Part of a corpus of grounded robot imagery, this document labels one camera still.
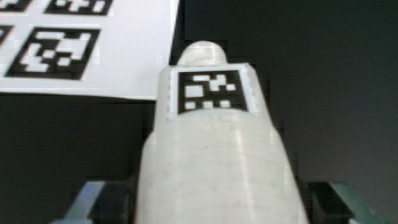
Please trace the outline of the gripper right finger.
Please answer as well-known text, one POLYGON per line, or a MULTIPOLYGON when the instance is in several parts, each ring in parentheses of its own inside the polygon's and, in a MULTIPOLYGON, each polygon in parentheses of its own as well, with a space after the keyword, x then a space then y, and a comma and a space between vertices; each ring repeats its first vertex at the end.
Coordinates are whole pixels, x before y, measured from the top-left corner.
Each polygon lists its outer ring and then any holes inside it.
POLYGON ((308 183, 308 216, 311 224, 391 224, 350 185, 338 182, 308 183))

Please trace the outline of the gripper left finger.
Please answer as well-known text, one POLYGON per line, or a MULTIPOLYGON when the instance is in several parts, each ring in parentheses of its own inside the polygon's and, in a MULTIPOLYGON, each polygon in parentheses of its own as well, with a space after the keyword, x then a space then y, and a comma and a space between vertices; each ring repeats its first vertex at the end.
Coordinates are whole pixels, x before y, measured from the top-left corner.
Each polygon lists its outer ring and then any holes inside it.
POLYGON ((132 224, 128 182, 87 181, 66 214, 50 224, 132 224))

